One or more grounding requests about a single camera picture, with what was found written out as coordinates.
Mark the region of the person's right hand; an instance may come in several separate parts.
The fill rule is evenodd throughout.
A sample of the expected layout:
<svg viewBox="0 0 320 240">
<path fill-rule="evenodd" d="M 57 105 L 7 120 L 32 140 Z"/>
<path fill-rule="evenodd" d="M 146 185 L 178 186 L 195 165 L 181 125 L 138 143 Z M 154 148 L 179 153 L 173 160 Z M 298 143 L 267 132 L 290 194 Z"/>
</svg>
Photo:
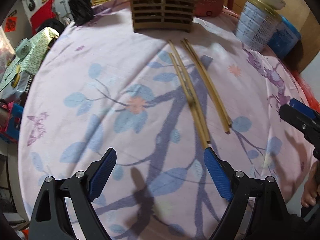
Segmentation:
<svg viewBox="0 0 320 240">
<path fill-rule="evenodd" d="M 304 191 L 301 198 L 301 205 L 303 207 L 316 205 L 316 197 L 319 194 L 319 184 L 315 180 L 315 173 L 318 163 L 319 161 L 313 163 L 309 173 L 309 177 L 304 184 Z"/>
</svg>

